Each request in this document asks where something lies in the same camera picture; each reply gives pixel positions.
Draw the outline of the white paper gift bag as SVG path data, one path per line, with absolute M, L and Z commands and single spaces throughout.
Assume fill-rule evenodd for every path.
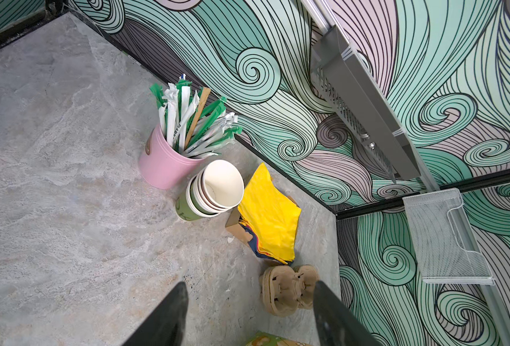
M 266 332 L 257 332 L 245 346 L 311 346 L 311 344 L 289 340 Z

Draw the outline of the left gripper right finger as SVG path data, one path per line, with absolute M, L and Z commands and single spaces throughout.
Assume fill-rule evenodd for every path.
M 380 345 L 323 281 L 315 284 L 313 311 L 320 345 Z

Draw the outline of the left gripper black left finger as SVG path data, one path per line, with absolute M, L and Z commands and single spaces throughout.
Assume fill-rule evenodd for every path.
M 122 345 L 181 345 L 185 335 L 188 305 L 187 285 L 181 281 Z

